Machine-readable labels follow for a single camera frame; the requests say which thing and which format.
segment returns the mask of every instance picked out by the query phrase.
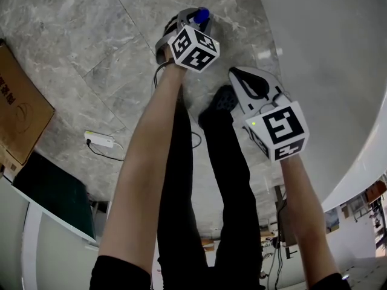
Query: person's left arm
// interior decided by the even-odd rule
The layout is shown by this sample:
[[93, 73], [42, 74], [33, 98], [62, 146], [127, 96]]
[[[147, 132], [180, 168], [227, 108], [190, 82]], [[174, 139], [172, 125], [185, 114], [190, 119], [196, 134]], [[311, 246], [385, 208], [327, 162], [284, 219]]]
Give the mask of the person's left arm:
[[99, 249], [100, 256], [124, 260], [148, 273], [177, 95], [185, 73], [175, 64], [166, 67], [135, 128]]

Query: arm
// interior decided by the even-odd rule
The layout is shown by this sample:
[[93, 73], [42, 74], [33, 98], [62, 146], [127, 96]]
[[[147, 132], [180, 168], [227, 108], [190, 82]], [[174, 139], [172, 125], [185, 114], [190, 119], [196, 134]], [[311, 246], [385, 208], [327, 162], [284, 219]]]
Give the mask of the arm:
[[106, 224], [100, 256], [152, 271], [158, 210], [177, 95], [186, 70], [168, 65], [133, 133]]
[[308, 287], [339, 272], [328, 246], [325, 218], [299, 155], [281, 161], [291, 226], [300, 248]]

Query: person's right arm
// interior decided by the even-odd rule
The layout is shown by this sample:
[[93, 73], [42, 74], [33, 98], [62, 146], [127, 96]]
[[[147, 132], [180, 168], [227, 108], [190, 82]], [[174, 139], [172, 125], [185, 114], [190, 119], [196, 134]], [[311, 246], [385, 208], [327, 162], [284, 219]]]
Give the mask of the person's right arm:
[[329, 249], [321, 204], [299, 155], [281, 161], [287, 207], [308, 288], [339, 270]]

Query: power strip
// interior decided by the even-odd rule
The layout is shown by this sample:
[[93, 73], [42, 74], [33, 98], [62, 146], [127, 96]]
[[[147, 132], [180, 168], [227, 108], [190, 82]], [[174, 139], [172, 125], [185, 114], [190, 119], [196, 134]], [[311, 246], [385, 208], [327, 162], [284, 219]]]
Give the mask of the power strip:
[[99, 134], [91, 131], [85, 131], [85, 139], [90, 140], [93, 144], [112, 148], [114, 138], [109, 135]]

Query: black sleeve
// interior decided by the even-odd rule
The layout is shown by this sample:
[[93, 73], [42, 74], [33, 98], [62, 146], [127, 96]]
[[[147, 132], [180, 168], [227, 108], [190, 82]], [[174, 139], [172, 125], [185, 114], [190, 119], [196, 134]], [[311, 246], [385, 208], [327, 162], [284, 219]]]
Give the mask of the black sleeve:
[[346, 280], [342, 280], [342, 276], [339, 273], [335, 273], [326, 276], [320, 280], [310, 290], [326, 290], [326, 289], [340, 289], [340, 290], [351, 290], [350, 284]]
[[99, 256], [91, 273], [90, 290], [149, 290], [151, 276], [143, 269], [120, 259]]

